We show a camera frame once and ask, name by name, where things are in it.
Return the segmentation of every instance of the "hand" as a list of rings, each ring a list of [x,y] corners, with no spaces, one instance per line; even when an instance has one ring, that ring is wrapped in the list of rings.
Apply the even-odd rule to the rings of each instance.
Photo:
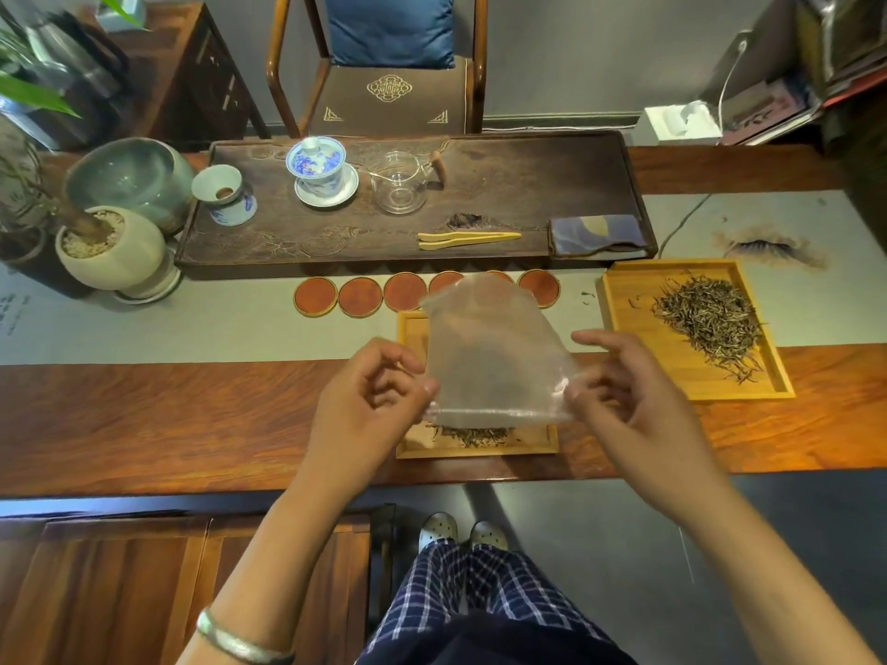
[[[330,490],[342,508],[359,495],[437,394],[424,372],[397,343],[361,347],[320,393],[299,478]]]
[[[647,503],[678,524],[734,494],[693,406],[636,336],[573,332],[610,352],[567,388],[566,401]]]

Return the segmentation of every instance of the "dark wooden tea tray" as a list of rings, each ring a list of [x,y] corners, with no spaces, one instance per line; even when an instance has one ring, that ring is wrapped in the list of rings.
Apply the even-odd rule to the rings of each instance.
[[[300,201],[284,165],[289,143],[215,143],[210,163],[237,167],[258,201],[255,216],[235,227],[213,222],[203,204],[185,223],[176,264],[192,278],[276,278],[413,270],[551,265],[548,223],[553,217],[635,215],[655,244],[622,134],[481,134],[451,138],[341,138],[348,162],[371,166],[385,152],[439,150],[447,184],[434,177],[427,202],[412,214],[383,212],[366,174],[343,206],[317,210]],[[501,243],[423,252],[416,234],[447,230],[458,212],[479,214],[483,228],[519,231]],[[563,265],[581,266],[571,260]]]

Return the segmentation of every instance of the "dried tea leaves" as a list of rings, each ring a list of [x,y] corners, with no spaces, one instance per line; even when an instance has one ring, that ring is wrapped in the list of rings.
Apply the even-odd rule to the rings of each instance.
[[[690,341],[705,361],[742,383],[762,370],[752,356],[761,324],[748,297],[726,280],[693,277],[670,282],[653,304],[653,313]]]
[[[505,427],[490,427],[489,429],[456,429],[455,427],[438,427],[438,434],[459,439],[465,447],[494,447],[504,446],[504,438],[511,432]]]

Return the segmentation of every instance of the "foot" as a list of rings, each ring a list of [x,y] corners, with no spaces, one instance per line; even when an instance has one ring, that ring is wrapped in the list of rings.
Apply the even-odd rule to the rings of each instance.
[[[502,527],[488,520],[479,520],[471,528],[471,538],[468,540],[472,548],[478,544],[495,546],[502,550],[508,550],[508,537],[504,535]]]
[[[459,541],[459,532],[456,529],[456,519],[443,511],[431,514],[419,532],[419,550],[439,539],[452,539]]]

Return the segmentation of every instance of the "dark shirt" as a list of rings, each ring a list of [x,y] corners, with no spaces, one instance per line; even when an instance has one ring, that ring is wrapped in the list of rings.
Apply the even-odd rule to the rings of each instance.
[[[615,644],[564,628],[471,614],[387,639],[357,665],[637,665]]]

